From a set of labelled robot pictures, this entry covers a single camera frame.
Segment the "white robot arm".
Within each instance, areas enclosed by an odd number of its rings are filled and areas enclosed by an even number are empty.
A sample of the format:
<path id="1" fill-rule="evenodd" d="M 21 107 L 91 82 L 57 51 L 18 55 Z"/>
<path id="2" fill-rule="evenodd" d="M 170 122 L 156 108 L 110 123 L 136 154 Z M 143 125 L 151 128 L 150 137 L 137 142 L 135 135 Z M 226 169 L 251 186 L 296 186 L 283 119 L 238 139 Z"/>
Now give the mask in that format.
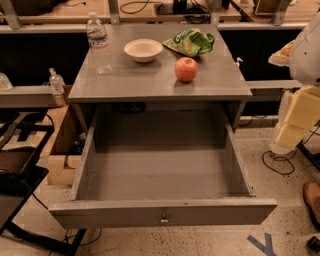
<path id="1" fill-rule="evenodd" d="M 285 92 L 281 98 L 270 149 L 283 155 L 293 151 L 320 120 L 320 13 L 268 62 L 288 67 L 291 78 L 302 84 L 295 93 Z"/>

